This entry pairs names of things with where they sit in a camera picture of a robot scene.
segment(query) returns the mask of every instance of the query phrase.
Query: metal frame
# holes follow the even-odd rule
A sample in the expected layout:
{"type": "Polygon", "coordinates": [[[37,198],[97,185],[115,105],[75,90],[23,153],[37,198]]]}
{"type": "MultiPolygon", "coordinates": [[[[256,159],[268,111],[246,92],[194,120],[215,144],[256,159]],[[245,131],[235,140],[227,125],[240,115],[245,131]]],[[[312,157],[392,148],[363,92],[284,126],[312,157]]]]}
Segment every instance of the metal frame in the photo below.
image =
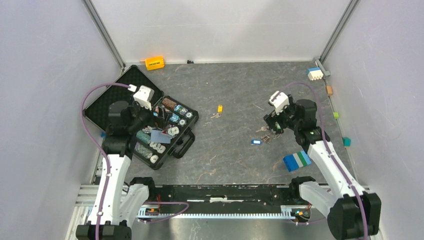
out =
{"type": "Polygon", "coordinates": [[[328,40],[327,44],[324,47],[324,50],[321,53],[320,61],[321,63],[325,62],[327,57],[329,56],[329,53],[331,49],[333,48],[334,44],[336,43],[337,39],[340,36],[340,33],[342,32],[343,28],[345,27],[346,23],[348,22],[349,18],[351,17],[353,11],[355,10],[356,6],[358,5],[360,0],[350,0],[349,4],[347,5],[346,9],[343,12],[343,15],[341,16],[340,20],[337,23],[337,26],[335,27],[334,31],[331,34],[330,39],[328,40]]]}
{"type": "Polygon", "coordinates": [[[125,68],[125,62],[122,59],[121,55],[118,52],[117,47],[114,44],[114,41],[112,41],[111,36],[108,33],[108,30],[106,30],[105,25],[102,22],[102,19],[99,16],[99,13],[97,12],[96,8],[94,7],[94,4],[92,0],[82,0],[82,2],[85,5],[85,8],[87,9],[88,13],[91,16],[91,19],[93,20],[95,26],[97,27],[101,37],[103,38],[104,42],[106,43],[107,47],[109,48],[110,52],[113,55],[113,58],[115,58],[116,63],[121,68],[121,72],[124,71],[125,68]]]}

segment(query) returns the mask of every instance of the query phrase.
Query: white wall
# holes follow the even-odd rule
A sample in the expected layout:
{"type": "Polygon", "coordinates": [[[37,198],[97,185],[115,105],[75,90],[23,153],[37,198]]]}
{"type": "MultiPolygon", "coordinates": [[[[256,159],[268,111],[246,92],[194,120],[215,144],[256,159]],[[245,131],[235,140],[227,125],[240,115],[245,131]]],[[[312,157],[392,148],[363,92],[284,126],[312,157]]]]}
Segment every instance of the white wall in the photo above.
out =
{"type": "Polygon", "coordinates": [[[360,180],[381,197],[386,238],[424,228],[424,1],[361,1],[325,62],[360,180]]]}
{"type": "Polygon", "coordinates": [[[82,97],[119,67],[80,0],[0,1],[0,26],[0,239],[60,240],[96,152],[82,97]]]}
{"type": "Polygon", "coordinates": [[[349,0],[93,0],[127,63],[311,61],[349,0]]]}

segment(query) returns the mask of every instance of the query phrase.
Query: yellow plastic container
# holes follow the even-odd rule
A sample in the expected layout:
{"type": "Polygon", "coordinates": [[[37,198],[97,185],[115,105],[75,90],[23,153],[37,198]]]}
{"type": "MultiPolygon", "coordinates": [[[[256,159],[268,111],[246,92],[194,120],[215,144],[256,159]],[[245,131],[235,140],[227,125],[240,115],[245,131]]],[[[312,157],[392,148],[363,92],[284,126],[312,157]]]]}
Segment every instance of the yellow plastic container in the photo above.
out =
{"type": "Polygon", "coordinates": [[[148,71],[165,67],[164,58],[162,56],[147,58],[144,62],[148,71]]]}

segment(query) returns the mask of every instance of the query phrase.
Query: purple cable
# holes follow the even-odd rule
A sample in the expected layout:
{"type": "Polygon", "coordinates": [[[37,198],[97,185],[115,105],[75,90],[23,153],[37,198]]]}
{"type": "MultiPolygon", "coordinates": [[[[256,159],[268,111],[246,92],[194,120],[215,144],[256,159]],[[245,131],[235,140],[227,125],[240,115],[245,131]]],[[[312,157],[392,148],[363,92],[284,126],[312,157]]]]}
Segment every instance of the purple cable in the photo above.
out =
{"type": "MultiPolygon", "coordinates": [[[[101,154],[103,155],[104,159],[106,159],[106,179],[104,180],[104,186],[103,186],[103,191],[101,192],[101,197],[100,197],[100,203],[98,205],[98,211],[101,212],[103,210],[103,201],[105,200],[105,195],[106,195],[106,189],[108,188],[108,183],[109,183],[109,174],[111,173],[111,161],[108,158],[108,155],[106,154],[106,152],[103,150],[103,148],[97,143],[97,141],[94,139],[94,137],[90,134],[89,130],[87,129],[86,124],[84,123],[84,104],[86,103],[87,98],[89,97],[89,95],[94,92],[96,89],[99,89],[101,87],[108,87],[108,86],[118,86],[118,87],[123,87],[123,88],[130,88],[129,85],[126,84],[122,84],[122,83],[105,83],[105,84],[100,84],[98,86],[93,87],[92,89],[90,89],[87,94],[85,94],[84,98],[82,99],[81,102],[81,111],[80,111],[80,119],[81,119],[81,123],[82,126],[84,127],[85,132],[87,133],[87,135],[90,137],[91,141],[95,144],[95,146],[100,150],[101,154]]],[[[102,216],[97,215],[97,221],[95,223],[95,240],[100,240],[99,238],[99,228],[100,228],[100,218],[102,216]]]]}
{"type": "MultiPolygon", "coordinates": [[[[308,87],[312,91],[313,95],[315,96],[316,104],[318,105],[318,115],[319,115],[319,122],[321,124],[321,134],[322,134],[322,136],[325,136],[326,134],[325,134],[325,127],[324,127],[323,110],[322,110],[321,102],[320,102],[320,99],[318,98],[317,92],[314,90],[314,88],[309,83],[302,82],[302,81],[291,82],[291,83],[287,84],[285,87],[283,87],[282,90],[279,91],[279,92],[281,93],[281,92],[283,92],[284,90],[288,89],[289,87],[291,87],[293,85],[304,85],[304,86],[308,87]]],[[[364,204],[362,203],[361,197],[360,197],[357,189],[352,185],[352,181],[349,179],[348,175],[343,170],[342,166],[340,166],[339,162],[337,162],[336,158],[332,155],[331,150],[330,150],[330,146],[329,146],[329,144],[328,144],[328,142],[327,142],[327,140],[326,140],[325,137],[323,137],[323,142],[324,142],[325,148],[327,149],[327,152],[328,152],[329,156],[331,157],[332,161],[334,162],[334,164],[337,166],[338,170],[343,175],[343,177],[346,180],[347,184],[349,184],[349,186],[352,188],[352,191],[355,193],[355,197],[356,197],[356,199],[358,201],[358,205],[359,205],[360,215],[362,217],[363,239],[364,240],[365,239],[368,239],[367,217],[365,216],[364,204]]],[[[312,221],[312,222],[310,222],[310,224],[311,223],[319,222],[319,221],[321,221],[323,219],[325,219],[325,218],[312,221]]]]}
{"type": "Polygon", "coordinates": [[[164,202],[162,202],[162,201],[146,201],[143,204],[158,204],[158,205],[180,205],[180,204],[184,204],[185,205],[185,208],[183,210],[181,210],[181,211],[179,211],[179,212],[177,212],[177,213],[175,213],[171,216],[167,216],[167,217],[161,218],[161,219],[156,220],[156,221],[144,221],[145,224],[154,224],[154,223],[163,222],[165,220],[168,220],[170,218],[173,218],[175,216],[178,216],[178,215],[184,213],[189,208],[189,204],[187,202],[183,202],[183,201],[169,201],[169,202],[166,202],[166,201],[164,201],[164,202]]]}

